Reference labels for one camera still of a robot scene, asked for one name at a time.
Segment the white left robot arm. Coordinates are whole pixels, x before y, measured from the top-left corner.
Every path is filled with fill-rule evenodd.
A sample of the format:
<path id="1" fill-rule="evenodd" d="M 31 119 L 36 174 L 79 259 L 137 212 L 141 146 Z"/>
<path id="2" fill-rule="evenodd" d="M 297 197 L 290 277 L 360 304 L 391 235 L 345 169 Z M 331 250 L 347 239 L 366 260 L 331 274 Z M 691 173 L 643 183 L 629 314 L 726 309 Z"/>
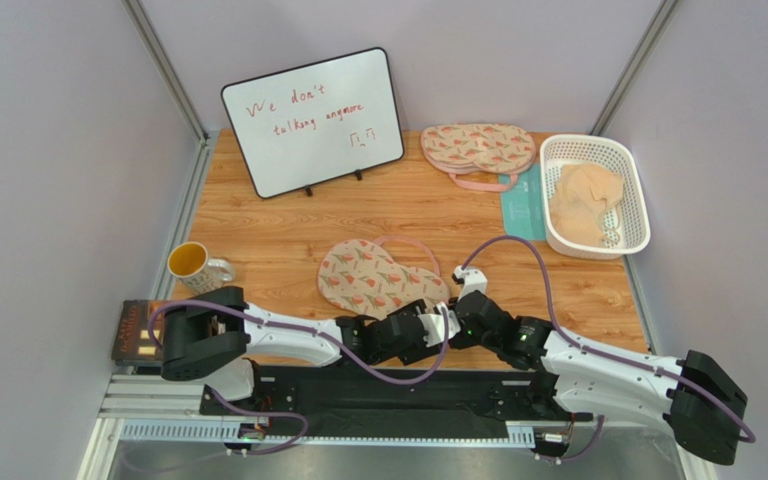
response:
<path id="1" fill-rule="evenodd" d="M 227 400 L 254 395 L 256 355 L 321 368 L 350 362 L 391 385 L 415 385 L 440 368 L 459 331 L 445 304 L 428 313 L 416 301 L 383 319 L 361 314 L 306 320 L 250 303 L 240 287 L 165 302 L 147 320 L 162 378 L 200 382 Z"/>

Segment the floral mesh laundry bag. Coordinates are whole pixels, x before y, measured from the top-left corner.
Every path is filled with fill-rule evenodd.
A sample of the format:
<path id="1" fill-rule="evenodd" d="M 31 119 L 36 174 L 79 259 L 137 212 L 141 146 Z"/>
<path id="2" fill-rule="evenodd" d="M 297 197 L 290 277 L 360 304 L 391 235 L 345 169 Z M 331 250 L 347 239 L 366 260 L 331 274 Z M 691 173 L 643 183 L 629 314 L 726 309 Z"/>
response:
<path id="1" fill-rule="evenodd" d="M 384 248 L 393 241 L 421 249 L 432 268 L 397 262 Z M 398 236 L 349 239 L 334 245 L 320 262 L 317 288 L 328 303 L 379 319 L 417 300 L 429 307 L 450 296 L 432 251 L 417 240 Z"/>

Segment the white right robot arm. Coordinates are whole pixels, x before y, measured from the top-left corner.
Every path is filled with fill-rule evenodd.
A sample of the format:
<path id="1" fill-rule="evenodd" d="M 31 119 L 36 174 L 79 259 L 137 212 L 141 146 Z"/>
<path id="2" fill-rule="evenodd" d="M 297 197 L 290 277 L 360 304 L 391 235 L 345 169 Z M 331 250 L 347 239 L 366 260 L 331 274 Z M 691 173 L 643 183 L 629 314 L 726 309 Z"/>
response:
<path id="1" fill-rule="evenodd" d="M 689 453 L 734 464 L 750 434 L 740 426 L 748 397 L 711 356 L 683 358 L 612 347 L 535 317 L 513 317 L 474 291 L 449 304 L 461 328 L 452 348 L 481 346 L 534 375 L 539 400 L 569 413 L 654 428 Z"/>

